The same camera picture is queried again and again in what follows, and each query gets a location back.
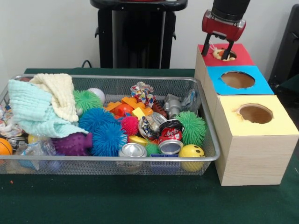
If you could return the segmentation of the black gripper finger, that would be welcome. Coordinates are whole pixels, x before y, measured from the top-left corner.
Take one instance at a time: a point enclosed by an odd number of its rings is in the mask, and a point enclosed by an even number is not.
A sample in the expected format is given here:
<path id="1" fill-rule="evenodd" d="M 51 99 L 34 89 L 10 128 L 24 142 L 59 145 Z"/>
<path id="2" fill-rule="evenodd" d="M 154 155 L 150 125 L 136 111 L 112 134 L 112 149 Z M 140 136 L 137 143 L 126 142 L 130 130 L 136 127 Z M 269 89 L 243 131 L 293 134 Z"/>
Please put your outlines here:
<path id="1" fill-rule="evenodd" d="M 202 49 L 202 56 L 206 56 L 208 51 L 209 51 L 209 48 L 210 48 L 210 38 L 211 38 L 212 34 L 210 33 L 207 33 L 206 35 L 206 39 L 205 39 L 205 42 L 204 42 L 204 45 L 203 45 L 203 49 Z"/>
<path id="2" fill-rule="evenodd" d="M 229 45 L 228 47 L 224 50 L 224 53 L 222 55 L 222 60 L 227 60 L 228 57 L 230 56 L 230 52 L 231 52 L 231 49 L 234 45 L 234 41 L 228 41 Z"/>

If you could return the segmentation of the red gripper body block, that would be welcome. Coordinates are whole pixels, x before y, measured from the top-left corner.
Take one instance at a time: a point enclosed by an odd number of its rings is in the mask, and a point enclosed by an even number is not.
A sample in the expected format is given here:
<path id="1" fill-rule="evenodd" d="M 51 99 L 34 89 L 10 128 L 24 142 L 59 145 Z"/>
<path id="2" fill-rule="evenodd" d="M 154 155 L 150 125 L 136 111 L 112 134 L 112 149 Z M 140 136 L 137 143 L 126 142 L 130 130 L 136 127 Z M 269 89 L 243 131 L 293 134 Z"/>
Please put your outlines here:
<path id="1" fill-rule="evenodd" d="M 207 10 L 202 20 L 202 31 L 207 33 L 206 42 L 210 41 L 212 35 L 222 40 L 236 42 L 240 39 L 246 27 L 246 21 L 237 22 L 222 21 Z"/>

